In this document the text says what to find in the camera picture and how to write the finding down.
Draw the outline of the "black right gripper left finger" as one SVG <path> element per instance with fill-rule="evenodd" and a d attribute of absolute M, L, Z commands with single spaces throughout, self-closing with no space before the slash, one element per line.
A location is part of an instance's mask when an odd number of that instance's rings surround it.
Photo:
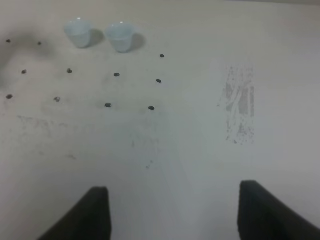
<path fill-rule="evenodd" d="M 110 240 L 112 219 L 106 187 L 91 188 L 41 240 Z"/>

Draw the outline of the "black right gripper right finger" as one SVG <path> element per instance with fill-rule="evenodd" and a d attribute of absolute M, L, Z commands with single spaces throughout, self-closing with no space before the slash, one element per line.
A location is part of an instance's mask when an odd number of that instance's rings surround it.
<path fill-rule="evenodd" d="M 295 213 L 254 180 L 239 188 L 237 215 L 242 240 L 318 240 L 320 229 Z"/>

